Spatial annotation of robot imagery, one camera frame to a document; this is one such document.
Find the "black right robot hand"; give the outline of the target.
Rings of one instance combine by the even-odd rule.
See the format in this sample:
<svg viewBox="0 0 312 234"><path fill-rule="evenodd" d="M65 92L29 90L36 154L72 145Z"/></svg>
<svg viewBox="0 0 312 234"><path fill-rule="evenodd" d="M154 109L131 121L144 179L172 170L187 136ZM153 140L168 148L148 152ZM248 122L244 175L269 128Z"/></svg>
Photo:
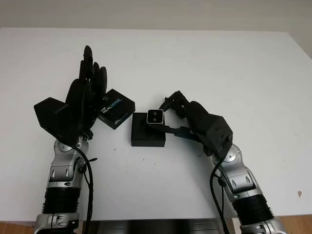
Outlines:
<svg viewBox="0 0 312 234"><path fill-rule="evenodd" d="M208 153L221 158L224 137L221 117L208 113L196 101L188 101L180 91L166 97L159 108L163 111L174 109L179 117L186 118L189 128L203 146L207 148Z"/></svg>

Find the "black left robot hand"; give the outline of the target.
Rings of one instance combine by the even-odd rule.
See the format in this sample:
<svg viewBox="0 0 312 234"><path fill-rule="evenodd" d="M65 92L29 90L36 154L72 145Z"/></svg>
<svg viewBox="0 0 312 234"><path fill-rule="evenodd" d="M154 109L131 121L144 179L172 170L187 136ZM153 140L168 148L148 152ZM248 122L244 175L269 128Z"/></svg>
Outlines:
<svg viewBox="0 0 312 234"><path fill-rule="evenodd" d="M107 69L93 61L92 49L85 46L80 62L79 77L68 91L65 103L73 110L78 135L91 140L91 131L103 106L107 91Z"/></svg>

